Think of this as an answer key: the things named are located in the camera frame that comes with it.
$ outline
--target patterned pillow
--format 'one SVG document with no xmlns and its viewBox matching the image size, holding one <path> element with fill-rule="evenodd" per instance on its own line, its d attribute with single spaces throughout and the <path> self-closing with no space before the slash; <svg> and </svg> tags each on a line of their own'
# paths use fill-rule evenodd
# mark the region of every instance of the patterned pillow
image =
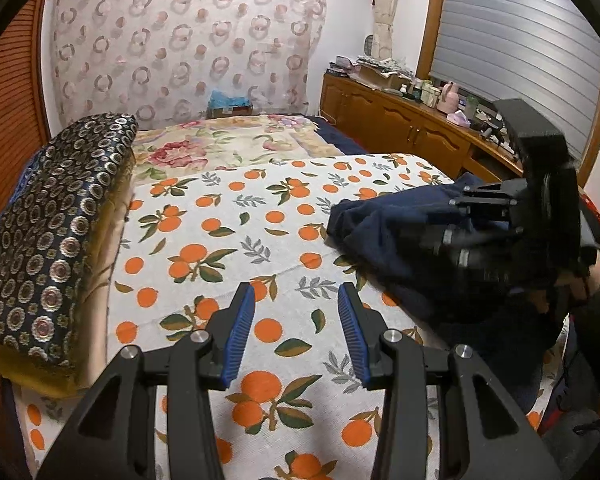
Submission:
<svg viewBox="0 0 600 480">
<path fill-rule="evenodd" d="M 31 366 L 74 375 L 80 301 L 110 221 L 107 198 L 132 160 L 137 129 L 133 116 L 121 114 L 67 127 L 0 216 L 2 375 Z"/>
</svg>

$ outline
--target bedsheet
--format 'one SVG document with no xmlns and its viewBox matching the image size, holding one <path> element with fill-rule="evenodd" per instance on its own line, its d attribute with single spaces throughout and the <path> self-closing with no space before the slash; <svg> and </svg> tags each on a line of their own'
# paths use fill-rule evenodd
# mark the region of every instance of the bedsheet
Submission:
<svg viewBox="0 0 600 480">
<path fill-rule="evenodd" d="M 389 326 L 427 346 L 440 342 L 373 276 L 331 246 L 325 232 L 330 206 L 344 198 L 364 200 L 451 181 L 426 161 L 401 154 L 294 160 L 216 173 L 212 188 L 193 175 L 164 190 L 136 189 L 136 207 L 123 234 L 128 241 L 112 276 L 107 356 L 129 343 L 144 350 L 173 344 L 228 307 L 239 282 L 251 282 L 256 313 L 240 373 L 227 392 L 210 392 L 225 477 L 367 480 L 384 394 L 364 390 L 353 374 L 337 287 L 354 282 L 365 306 L 379 310 Z M 534 427 L 560 369 L 567 330 L 566 320 L 546 354 L 538 399 L 528 414 Z M 169 477 L 166 395 L 166 388 L 158 391 L 156 406 L 159 479 Z M 427 479 L 432 480 L 440 453 L 433 387 L 428 397 Z M 18 398 L 36 470 L 77 399 L 57 402 L 29 391 Z"/>
<path fill-rule="evenodd" d="M 160 130 L 138 132 L 133 143 L 138 184 L 201 173 L 213 182 L 213 171 L 342 155 L 315 131 L 304 116 L 258 115 L 191 121 Z"/>
</svg>

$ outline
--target wooden cabinet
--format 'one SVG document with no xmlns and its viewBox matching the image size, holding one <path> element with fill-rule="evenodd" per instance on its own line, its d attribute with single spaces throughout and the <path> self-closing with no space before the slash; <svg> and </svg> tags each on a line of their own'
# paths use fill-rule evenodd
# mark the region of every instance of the wooden cabinet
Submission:
<svg viewBox="0 0 600 480">
<path fill-rule="evenodd" d="M 455 177 L 460 173 L 469 145 L 468 140 L 453 131 L 425 119 L 413 139 L 411 153 L 428 160 L 446 175 Z"/>
<path fill-rule="evenodd" d="M 322 83 L 320 113 L 334 126 L 338 126 L 338 115 L 343 100 L 344 90 L 337 84 L 337 81 L 332 82 L 325 78 Z"/>
<path fill-rule="evenodd" d="M 348 78 L 324 75 L 320 112 L 370 153 L 413 153 L 451 178 L 464 171 L 485 182 L 522 175 L 507 152 L 444 114 Z"/>
<path fill-rule="evenodd" d="M 362 87 L 353 88 L 344 97 L 340 109 L 339 124 L 342 130 L 370 153 L 377 152 L 375 135 L 378 129 L 380 108 L 374 99 L 373 92 Z"/>
<path fill-rule="evenodd" d="M 386 153 L 386 147 L 391 146 L 398 153 L 410 153 L 420 122 L 421 117 L 408 108 L 392 102 L 381 102 L 374 152 Z"/>
</svg>

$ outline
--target pillow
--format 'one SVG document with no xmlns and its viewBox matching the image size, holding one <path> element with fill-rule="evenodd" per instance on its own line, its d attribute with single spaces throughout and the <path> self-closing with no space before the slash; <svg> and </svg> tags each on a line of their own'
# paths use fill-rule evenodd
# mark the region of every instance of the pillow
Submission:
<svg viewBox="0 0 600 480">
<path fill-rule="evenodd" d="M 137 129 L 121 114 L 64 129 L 0 216 L 0 374 L 43 395 L 75 393 L 81 307 Z"/>
<path fill-rule="evenodd" d="M 126 213 L 134 194 L 133 168 L 129 167 L 125 171 L 126 186 L 120 186 L 111 200 L 114 205 L 113 216 L 83 298 L 83 318 L 77 349 L 77 388 L 90 388 L 107 366 L 109 287 L 120 249 Z"/>
</svg>

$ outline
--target window blind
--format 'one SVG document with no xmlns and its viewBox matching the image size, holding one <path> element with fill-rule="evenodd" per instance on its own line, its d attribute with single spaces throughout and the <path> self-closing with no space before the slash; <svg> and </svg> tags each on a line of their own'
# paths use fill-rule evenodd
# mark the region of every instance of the window blind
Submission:
<svg viewBox="0 0 600 480">
<path fill-rule="evenodd" d="M 431 75 L 489 101 L 520 97 L 576 160 L 600 89 L 600 38 L 570 0 L 444 0 Z"/>
</svg>

